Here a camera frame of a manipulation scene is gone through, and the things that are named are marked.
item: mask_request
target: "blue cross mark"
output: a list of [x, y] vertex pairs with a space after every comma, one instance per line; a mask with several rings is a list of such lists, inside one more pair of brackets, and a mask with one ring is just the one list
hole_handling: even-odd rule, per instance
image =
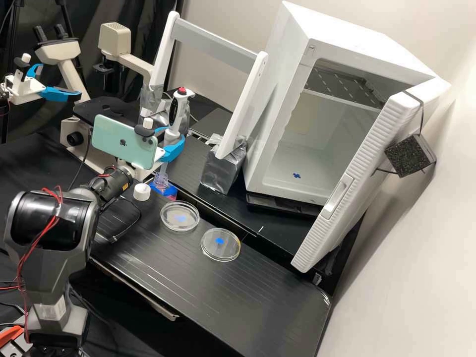
[[179, 223], [183, 223], [187, 220], [187, 217], [186, 216], [180, 216], [180, 215], [177, 215], [175, 216], [175, 220]]

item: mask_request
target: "clear plastic dish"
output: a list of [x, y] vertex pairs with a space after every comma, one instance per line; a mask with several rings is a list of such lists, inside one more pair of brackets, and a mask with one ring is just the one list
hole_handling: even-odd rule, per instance
[[222, 262], [232, 261], [239, 255], [241, 243], [229, 230], [212, 228], [205, 232], [200, 241], [203, 253]]
[[198, 210], [185, 201], [167, 203], [160, 210], [160, 218], [167, 228], [175, 232], [191, 231], [200, 221]]

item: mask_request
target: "black knob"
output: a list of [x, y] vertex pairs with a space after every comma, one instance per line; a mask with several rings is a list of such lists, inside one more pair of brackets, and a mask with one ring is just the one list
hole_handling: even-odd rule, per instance
[[56, 37], [58, 40], [64, 40], [65, 38], [68, 38], [67, 32], [64, 30], [63, 25], [61, 24], [56, 24], [53, 26], [56, 32]]
[[33, 32], [35, 33], [36, 39], [38, 42], [46, 42], [48, 38], [43, 31], [43, 28], [40, 25], [33, 27]]
[[71, 146], [78, 146], [84, 142], [84, 136], [79, 131], [72, 132], [66, 137], [68, 144]]

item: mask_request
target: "blue phone holder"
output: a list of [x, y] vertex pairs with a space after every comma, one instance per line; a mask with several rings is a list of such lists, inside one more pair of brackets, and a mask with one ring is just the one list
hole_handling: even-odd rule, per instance
[[[166, 127], [159, 127], [157, 129], [155, 129], [155, 132], [159, 132], [161, 130], [165, 130], [167, 129]], [[167, 145], [167, 146], [164, 146], [163, 149], [165, 151], [165, 155], [162, 156], [159, 161], [162, 161], [162, 162], [171, 162], [173, 161], [182, 151], [183, 151], [183, 148], [185, 147], [185, 136], [182, 134], [180, 136], [180, 140], [173, 144], [173, 145]]]
[[[43, 66], [41, 63], [36, 63], [30, 67], [26, 75], [28, 77], [35, 78], [36, 72]], [[70, 91], [68, 89], [58, 88], [58, 87], [46, 87], [44, 91], [39, 92], [38, 95], [42, 98], [45, 98], [51, 102], [75, 102], [81, 99], [81, 92]]]

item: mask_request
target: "white wall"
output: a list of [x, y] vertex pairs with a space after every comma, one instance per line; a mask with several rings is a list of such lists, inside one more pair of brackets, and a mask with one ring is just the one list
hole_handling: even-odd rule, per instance
[[[449, 79], [465, 55], [475, 20], [474, 0], [292, 0], [291, 2], [383, 32], [441, 77]], [[263, 50], [280, 0], [185, 0], [183, 17], [253, 51]], [[171, 88], [185, 85], [234, 109], [246, 75], [190, 47], [180, 46]]]
[[[389, 35], [453, 84], [423, 131], [437, 166], [383, 184], [346, 266], [318, 356], [476, 356], [476, 1], [293, 2]], [[258, 51], [278, 5], [189, 0], [184, 15]], [[232, 109], [244, 81], [193, 50], [178, 52], [175, 86], [190, 86]]]
[[423, 180], [384, 183], [318, 357], [476, 356], [476, 40], [470, 46], [454, 104], [425, 128], [437, 166]]

